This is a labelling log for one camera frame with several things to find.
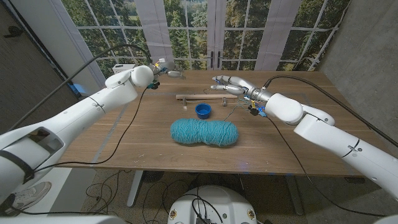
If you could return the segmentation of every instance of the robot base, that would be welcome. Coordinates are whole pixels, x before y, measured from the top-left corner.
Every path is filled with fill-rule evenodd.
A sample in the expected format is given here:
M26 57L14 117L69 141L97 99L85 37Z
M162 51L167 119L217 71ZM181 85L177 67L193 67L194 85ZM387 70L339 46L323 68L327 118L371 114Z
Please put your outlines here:
M192 189L177 199L170 209L168 224L203 223L192 208L192 201L197 198L194 195L198 195L212 204L225 224L257 223L254 209L244 197L226 187L207 185L199 187L199 189ZM193 204L198 213L200 209L202 219L206 220L207 223L221 223L216 211L206 202L195 200Z

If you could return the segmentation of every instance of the yarn skein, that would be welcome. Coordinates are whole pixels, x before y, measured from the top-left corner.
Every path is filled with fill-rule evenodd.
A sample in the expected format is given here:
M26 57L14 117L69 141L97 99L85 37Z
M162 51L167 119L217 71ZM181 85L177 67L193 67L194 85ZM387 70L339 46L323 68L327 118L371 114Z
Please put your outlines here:
M238 129L229 121L204 121L178 119L170 127L172 139L184 144L204 142L217 146L228 146L238 140Z

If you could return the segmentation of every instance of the wooden table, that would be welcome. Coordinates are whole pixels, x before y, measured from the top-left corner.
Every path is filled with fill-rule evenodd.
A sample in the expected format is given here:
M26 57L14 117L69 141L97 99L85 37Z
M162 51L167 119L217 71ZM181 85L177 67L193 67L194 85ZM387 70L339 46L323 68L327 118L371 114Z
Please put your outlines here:
M160 78L157 90L147 90L138 114L124 135L118 150L108 162L95 167L113 169L165 170L189 172L230 172L243 174L293 174L302 175L295 157L279 136L275 127L261 116L253 116L242 108L227 119L238 127L239 139L234 146L214 147L206 144L183 145L170 137L170 125L180 118L197 118L197 103L187 103L187 110L175 99L176 94L203 94L203 90L214 85L211 79L216 75L239 76L261 87L274 75L295 75L305 78L324 88L340 101L348 102L321 72L254 72L254 71L186 71L186 80ZM335 126L353 134L370 144L385 149L379 138L362 122L336 105L316 89L290 79L276 79L269 91L278 92L303 104L326 111L336 120ZM220 94L222 91L206 91ZM65 161L103 161L114 151L119 138L127 128L137 110L138 100L130 103L124 110L118 125L111 133L123 107L108 113L79 136L63 155ZM209 120L224 119L236 105L236 100L228 100L223 106L222 100L206 100L212 107ZM334 154L302 139L288 126L276 118L273 119L287 142L298 155L304 168L310 175L356 176L360 175ZM70 164L68 167L84 165Z

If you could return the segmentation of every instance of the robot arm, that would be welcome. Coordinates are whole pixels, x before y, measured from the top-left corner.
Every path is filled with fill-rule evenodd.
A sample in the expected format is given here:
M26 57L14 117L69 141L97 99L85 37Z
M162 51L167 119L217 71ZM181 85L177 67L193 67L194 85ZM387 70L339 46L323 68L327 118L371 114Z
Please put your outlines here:
M35 170L56 163L76 137L106 113L136 99L135 87L153 86L162 74L182 77L176 68L173 62L164 62L117 73L105 81L106 88L54 117L1 135L0 204L47 174L51 169Z
M239 77L217 76L213 79L219 85L211 86L212 90L226 90L265 103L265 113L295 125L296 134L331 151L398 201L398 159L395 157L334 127L335 120L322 110L302 105L279 93L269 93Z

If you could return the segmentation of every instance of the blue cup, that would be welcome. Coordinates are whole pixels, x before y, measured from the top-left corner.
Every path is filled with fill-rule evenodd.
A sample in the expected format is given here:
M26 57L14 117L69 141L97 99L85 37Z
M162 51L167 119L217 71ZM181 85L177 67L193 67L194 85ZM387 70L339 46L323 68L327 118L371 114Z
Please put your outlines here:
M198 118L207 119L210 116L211 106L207 103L199 103L195 107L195 111L197 112Z

